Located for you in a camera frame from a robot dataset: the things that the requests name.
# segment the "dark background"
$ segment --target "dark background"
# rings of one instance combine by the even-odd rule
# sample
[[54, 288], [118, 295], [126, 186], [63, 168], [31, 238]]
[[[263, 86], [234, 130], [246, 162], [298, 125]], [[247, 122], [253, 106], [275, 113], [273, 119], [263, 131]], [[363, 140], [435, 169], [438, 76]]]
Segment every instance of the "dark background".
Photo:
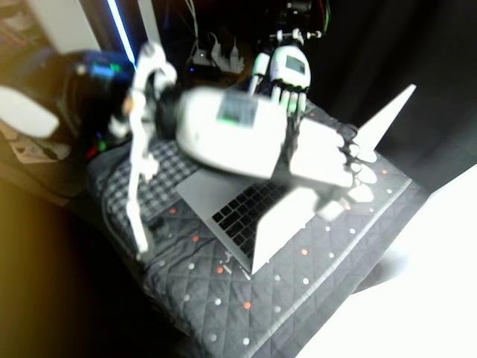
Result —
[[[101, 25], [102, 30], [95, 26], [97, 33], [103, 31], [98, 34], [100, 41], [123, 51], [110, 30], [114, 27], [105, 1], [100, 2], [82, 0], [92, 21]], [[117, 2], [137, 54], [146, 38], [137, 3]], [[195, 0], [201, 39], [207, 31], [225, 25], [239, 39], [255, 45], [269, 27], [264, 14], [267, 2]], [[417, 91], [379, 150], [430, 190], [477, 163], [477, 2], [330, 3], [328, 34], [306, 45], [312, 67], [310, 99], [341, 121], [360, 125], [415, 83]], [[185, 2], [156, 0], [154, 6], [168, 56], [181, 50], [188, 56], [193, 39], [180, 17], [189, 26], [192, 18]], [[319, 15], [318, 0], [314, 9]]]

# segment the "display screen on robot arm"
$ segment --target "display screen on robot arm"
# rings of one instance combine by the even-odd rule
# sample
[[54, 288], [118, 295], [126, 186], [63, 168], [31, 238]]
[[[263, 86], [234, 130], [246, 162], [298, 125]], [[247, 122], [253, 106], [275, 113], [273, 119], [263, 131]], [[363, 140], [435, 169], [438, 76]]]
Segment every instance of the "display screen on robot arm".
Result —
[[[283, 63], [303, 72], [303, 61], [294, 59], [299, 62], [286, 58]], [[165, 59], [162, 47], [148, 43], [139, 54], [136, 77], [125, 101], [133, 135], [127, 215], [139, 255], [148, 252], [150, 242], [137, 200], [139, 178], [143, 176], [147, 182], [160, 171], [160, 163], [148, 152], [149, 141], [157, 135], [148, 125], [153, 119], [147, 118], [145, 109], [148, 101], [145, 87], [152, 74], [153, 100], [160, 103], [164, 91], [174, 86], [177, 75]], [[378, 113], [379, 118], [371, 119], [351, 137], [301, 118], [304, 108], [300, 105], [293, 113], [290, 105], [277, 103], [273, 97], [206, 87], [183, 92], [169, 113], [174, 114], [177, 123], [179, 148], [195, 161], [208, 168], [252, 178], [292, 180], [315, 189], [322, 198], [326, 193], [326, 200], [320, 200], [319, 213], [333, 220], [344, 211], [341, 199], [348, 204], [373, 200], [368, 184], [375, 183], [376, 176], [366, 162], [376, 161], [375, 147], [413, 91], [414, 86], [410, 86]], [[290, 121], [297, 117], [300, 121]], [[280, 162], [285, 165], [286, 175], [276, 177]]]

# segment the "white robot shell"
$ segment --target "white robot shell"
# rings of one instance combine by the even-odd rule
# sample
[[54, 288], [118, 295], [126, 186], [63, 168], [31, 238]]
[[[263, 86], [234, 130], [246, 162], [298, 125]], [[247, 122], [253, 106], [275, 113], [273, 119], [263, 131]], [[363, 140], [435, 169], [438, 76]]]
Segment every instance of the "white robot shell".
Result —
[[272, 81], [282, 81], [302, 90], [309, 88], [312, 81], [308, 60], [295, 45], [276, 49], [271, 58], [270, 77]]

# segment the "red wire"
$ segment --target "red wire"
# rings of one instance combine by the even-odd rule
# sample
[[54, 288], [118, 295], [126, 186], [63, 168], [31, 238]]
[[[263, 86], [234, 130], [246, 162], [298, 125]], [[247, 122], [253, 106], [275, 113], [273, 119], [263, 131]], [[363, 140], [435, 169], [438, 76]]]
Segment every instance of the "red wire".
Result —
[[324, 28], [324, 26], [325, 26], [325, 9], [323, 7], [322, 0], [318, 0], [318, 2], [320, 3], [321, 15], [323, 15], [323, 28]]

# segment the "table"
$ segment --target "table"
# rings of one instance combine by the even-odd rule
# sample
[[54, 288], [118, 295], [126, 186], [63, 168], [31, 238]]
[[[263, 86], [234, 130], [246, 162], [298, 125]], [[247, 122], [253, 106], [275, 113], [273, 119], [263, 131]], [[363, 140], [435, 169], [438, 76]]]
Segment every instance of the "table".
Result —
[[[338, 121], [309, 104], [310, 117]], [[151, 150], [161, 172], [139, 186], [143, 222], [154, 237], [138, 265], [145, 293], [191, 336], [205, 357], [295, 357], [367, 276], [428, 193], [379, 156], [372, 169], [376, 199], [333, 223], [314, 217], [253, 277], [181, 200], [175, 186], [197, 166], [175, 142]], [[101, 201], [124, 254], [134, 256], [126, 217], [130, 166], [127, 147], [116, 160], [90, 164], [90, 190]], [[111, 171], [106, 163], [116, 161]]]

